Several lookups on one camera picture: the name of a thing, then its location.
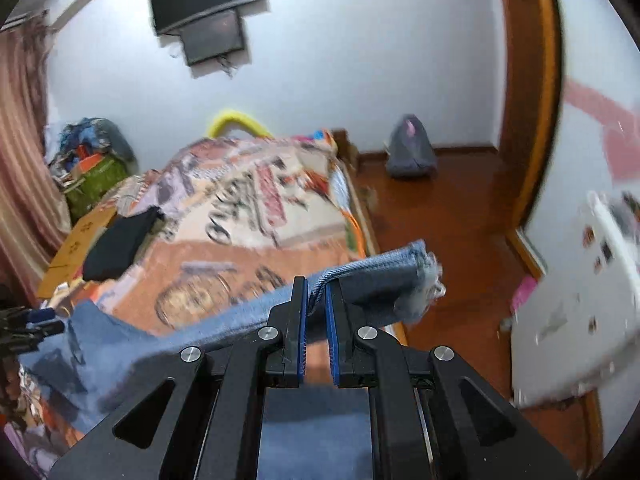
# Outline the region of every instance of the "pink stripe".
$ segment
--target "pink stripe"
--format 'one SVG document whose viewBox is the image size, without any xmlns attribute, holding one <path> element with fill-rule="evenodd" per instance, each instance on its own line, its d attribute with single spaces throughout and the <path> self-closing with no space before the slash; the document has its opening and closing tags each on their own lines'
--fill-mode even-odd
<svg viewBox="0 0 640 480">
<path fill-rule="evenodd" d="M 640 117 L 572 79 L 564 83 L 564 101 L 602 124 L 602 152 L 612 181 L 640 179 Z"/>
</svg>

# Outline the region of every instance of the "wooden baseboard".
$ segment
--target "wooden baseboard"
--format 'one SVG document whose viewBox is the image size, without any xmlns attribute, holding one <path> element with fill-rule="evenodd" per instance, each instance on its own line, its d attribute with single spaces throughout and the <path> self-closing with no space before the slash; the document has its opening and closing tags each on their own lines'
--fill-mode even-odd
<svg viewBox="0 0 640 480">
<path fill-rule="evenodd" d="M 492 144 L 478 144 L 476 146 L 434 146 L 436 155 L 467 155 L 469 153 L 498 153 L 498 148 Z M 360 162 L 378 162 L 386 160 L 386 151 L 362 152 Z"/>
</svg>

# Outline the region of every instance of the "metal screw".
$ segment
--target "metal screw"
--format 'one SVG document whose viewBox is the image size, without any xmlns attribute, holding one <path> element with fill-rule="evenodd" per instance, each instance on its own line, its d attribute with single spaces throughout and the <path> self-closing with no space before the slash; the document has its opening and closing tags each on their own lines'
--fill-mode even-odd
<svg viewBox="0 0 640 480">
<path fill-rule="evenodd" d="M 448 346 L 438 346 L 433 353 L 440 361 L 451 361 L 454 355 Z"/>
<path fill-rule="evenodd" d="M 274 326 L 263 326 L 258 330 L 258 337 L 264 341 L 269 339 L 276 339 L 278 336 L 278 329 Z"/>
<path fill-rule="evenodd" d="M 193 363 L 197 361 L 202 352 L 199 348 L 195 346 L 187 346 L 182 352 L 180 352 L 180 359 L 182 359 L 185 363 Z"/>
<path fill-rule="evenodd" d="M 358 335 L 363 339 L 375 339 L 378 331 L 372 326 L 361 326 L 358 329 Z"/>
</svg>

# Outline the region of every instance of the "bed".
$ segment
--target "bed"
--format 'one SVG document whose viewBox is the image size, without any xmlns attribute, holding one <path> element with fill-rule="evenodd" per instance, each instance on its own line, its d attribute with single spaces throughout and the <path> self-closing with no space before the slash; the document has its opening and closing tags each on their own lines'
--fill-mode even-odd
<svg viewBox="0 0 640 480">
<path fill-rule="evenodd" d="M 75 280 L 51 305 L 68 316 L 89 299 L 120 320 L 162 335 L 297 274 L 377 254 L 366 202 L 354 184 L 357 159 L 345 130 L 190 144 L 164 170 L 124 181 L 96 208 L 127 215 L 161 207 L 166 222 L 140 259 L 118 280 Z M 270 198 L 248 204 L 251 189 Z M 386 329 L 406 344 L 401 324 Z M 307 383 L 331 383 L 326 342 L 309 345 L 306 361 Z M 36 421 L 75 444 L 82 433 L 39 398 L 35 384 L 29 390 Z"/>
</svg>

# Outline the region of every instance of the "black cloth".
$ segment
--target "black cloth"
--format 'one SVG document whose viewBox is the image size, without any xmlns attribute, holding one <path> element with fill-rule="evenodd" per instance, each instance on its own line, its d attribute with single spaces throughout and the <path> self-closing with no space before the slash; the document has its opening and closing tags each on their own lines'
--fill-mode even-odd
<svg viewBox="0 0 640 480">
<path fill-rule="evenodd" d="M 18 306 L 11 289 L 4 283 L 0 283 L 0 310 Z"/>
<path fill-rule="evenodd" d="M 160 208 L 155 206 L 135 216 L 118 218 L 87 254 L 82 278 L 87 282 L 117 280 L 133 263 L 156 220 L 162 218 Z"/>
</svg>

